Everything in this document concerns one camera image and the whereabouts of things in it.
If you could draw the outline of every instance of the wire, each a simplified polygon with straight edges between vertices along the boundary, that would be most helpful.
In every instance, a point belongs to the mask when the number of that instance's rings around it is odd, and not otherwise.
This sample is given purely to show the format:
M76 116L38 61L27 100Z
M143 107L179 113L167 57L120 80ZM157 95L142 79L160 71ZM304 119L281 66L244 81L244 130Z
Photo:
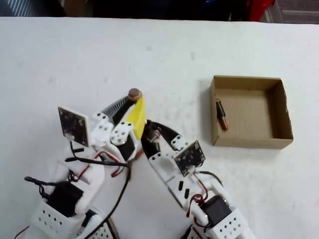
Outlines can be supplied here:
M90 236L92 236L101 226L103 226L103 224L112 216L112 214L114 213L114 211L116 210L116 208L118 207L121 199L122 199L122 196L125 192L125 189L129 183L129 180L131 178L131 167L132 167L132 161L129 161L128 165L127 165L127 168L128 168L128 171L127 171L127 175L126 175L126 180L125 180L125 183L124 183L124 186L121 190L121 193L119 195L119 198L117 199L113 209L110 211L110 213L106 216L106 218L101 221L101 223L93 230L91 231L84 239L88 239L90 238Z
M221 184L221 186L224 187L222 181L218 178L218 176L217 176L216 174L214 174L214 173L212 173L212 172L209 172L209 171L198 171L198 172L196 172L196 173L211 175L211 176L213 176L213 177Z
M205 185L203 184L203 182L196 176L195 172L194 172L194 176L195 178L197 178L197 180L199 181L199 183L201 184L201 186L203 187L203 189L205 190L205 198L203 199L203 201L205 201L208 198L208 191L207 188L205 187Z
M15 235L14 239L17 239L19 235L21 235L22 233L24 233L30 226L27 226L26 228L22 229L20 232L18 232L17 235Z
M114 156L113 154L111 154L110 152L107 152L107 151L101 151L101 152L97 153L97 155L96 155L94 158L97 158L97 157L101 156L102 153L106 154L106 155L107 155L109 158L111 158L113 161L120 163L119 159L118 159L116 156ZM121 167L119 167L117 170L115 170L115 171L111 174L111 177L112 177L112 178L118 176L120 173L123 172L124 168L122 168L122 170L118 173L118 171L120 170L120 168L121 168Z
M88 158L79 158L79 157L70 157L65 160L65 162L72 162L79 160L83 163L92 163L92 164L100 164L100 165L106 165L106 166L123 166L128 167L127 163L118 163L118 162L106 162L106 161L95 161Z
M196 217L194 217L194 223L195 223L196 226L198 226L198 227L200 227L200 228L208 228L208 227L211 226L210 222L208 222L208 224L205 225L205 226L199 224Z
M72 141L70 141L70 148L71 148L71 151L72 151L72 154L73 154L74 157L76 157L75 153L79 153L79 152L83 152L84 151L84 148L74 149Z
M40 193L41 197L43 197L45 199L48 199L49 195L46 194L44 186L57 186L58 184L61 184L61 183L68 183L68 182L65 182L65 181L48 182L47 183L47 182L43 182L43 181L37 180L35 178L31 178L31 177L25 177L24 179L27 182L34 183L35 185L39 186L39 193Z
M199 181L199 183L201 184L201 186L203 187L203 189L205 190L205 198L203 198L203 195L201 195L200 193L196 193L194 194L191 199L190 199L190 202L189 202L189 207L188 207L188 211L186 213L186 217L189 217L190 215L190 206L191 206L191 203L193 200L195 200L196 203L202 203L204 202L207 198L208 198L208 191L207 191L207 188L205 187L205 185L203 184L203 182L196 176L195 172L193 173L194 176L197 178L197 180Z
M197 203L201 203L203 201L203 196L200 194L200 193L196 193L194 194L191 199L190 199L190 202L189 202L189 207L188 207L188 211L186 213L186 217L189 218L189 214L190 214L190 206L191 206L191 203L192 201L195 200L195 202Z

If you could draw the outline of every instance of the screw hole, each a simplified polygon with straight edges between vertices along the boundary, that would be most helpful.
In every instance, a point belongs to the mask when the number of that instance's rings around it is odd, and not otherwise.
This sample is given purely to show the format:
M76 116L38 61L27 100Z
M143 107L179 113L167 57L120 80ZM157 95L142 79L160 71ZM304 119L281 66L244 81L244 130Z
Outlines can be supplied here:
M184 194L185 199L187 199L188 196L189 196L189 188L185 190L185 194Z
M183 184L184 184L183 181L180 181L180 182L179 182L178 190L181 191L181 190L183 189Z

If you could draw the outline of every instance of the open cardboard box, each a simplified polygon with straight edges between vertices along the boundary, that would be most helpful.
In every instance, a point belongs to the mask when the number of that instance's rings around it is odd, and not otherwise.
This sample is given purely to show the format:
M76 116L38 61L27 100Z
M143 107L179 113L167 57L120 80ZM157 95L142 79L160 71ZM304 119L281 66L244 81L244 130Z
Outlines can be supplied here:
M228 131L217 119L216 98L225 110ZM214 76L211 114L216 146L282 149L294 139L280 78Z

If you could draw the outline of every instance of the white table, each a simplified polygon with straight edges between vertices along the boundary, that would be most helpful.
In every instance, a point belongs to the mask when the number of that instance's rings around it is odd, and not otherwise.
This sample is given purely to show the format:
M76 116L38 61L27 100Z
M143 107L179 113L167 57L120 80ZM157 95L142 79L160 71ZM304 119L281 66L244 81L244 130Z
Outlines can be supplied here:
M0 238L28 225L40 197L24 176L47 180L70 155L57 106L90 115L131 87L143 91L148 118L200 141L203 168L220 176L258 238L318 238L318 55L315 25L1 18ZM213 147L213 75L281 77L294 142ZM108 212L123 182L108 183L96 205ZM113 219L123 239L177 239L190 223L144 156Z

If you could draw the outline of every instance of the robotic arm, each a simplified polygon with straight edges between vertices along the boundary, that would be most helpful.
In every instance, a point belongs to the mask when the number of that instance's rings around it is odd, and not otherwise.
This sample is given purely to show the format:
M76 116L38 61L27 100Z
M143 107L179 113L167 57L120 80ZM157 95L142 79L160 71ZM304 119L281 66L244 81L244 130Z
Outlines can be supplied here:
M172 148L171 152L161 151L159 143L150 141L155 130ZM141 142L152 168L186 216L194 217L185 239L255 239L218 177L196 171L205 160L198 141L188 141L167 126L148 120Z
M50 183L25 178L39 186L42 196L25 239L94 239L97 235L118 238L110 217L128 183L131 160L141 147L145 125L142 93L131 89L127 97L95 113L90 121L65 108L58 110L73 157L57 163ZM87 150L74 149L73 142ZM125 167L127 180L114 209L106 217L92 203L110 175L116 177Z
M205 161L199 142L146 121L139 90L131 89L128 96L95 113L90 121L84 115L58 109L73 157L57 163L50 183L25 178L39 186L42 196L25 239L118 239L111 215L127 186L132 159L142 150L186 217L194 218L184 239L255 239L219 178L196 170ZM159 135L172 148L170 152L161 151L160 144L154 142ZM87 149L74 149L74 142ZM115 207L105 216L92 203L108 179L124 168L128 169L127 180Z

